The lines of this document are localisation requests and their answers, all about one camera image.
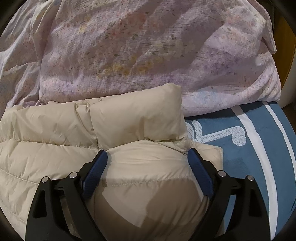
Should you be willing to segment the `pink floral duvet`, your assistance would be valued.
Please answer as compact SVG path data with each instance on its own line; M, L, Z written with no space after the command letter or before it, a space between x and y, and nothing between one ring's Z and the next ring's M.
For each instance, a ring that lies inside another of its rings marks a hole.
M1 112L180 85L187 116L278 101L257 1L26 1L1 35Z

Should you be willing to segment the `blue white striped bed sheet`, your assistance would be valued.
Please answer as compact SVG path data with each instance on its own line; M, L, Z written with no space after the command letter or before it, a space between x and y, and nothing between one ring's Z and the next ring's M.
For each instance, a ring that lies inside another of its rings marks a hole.
M295 132L281 107L259 101L188 117L186 125L195 142L223 149L230 176L255 178L276 237L295 210Z

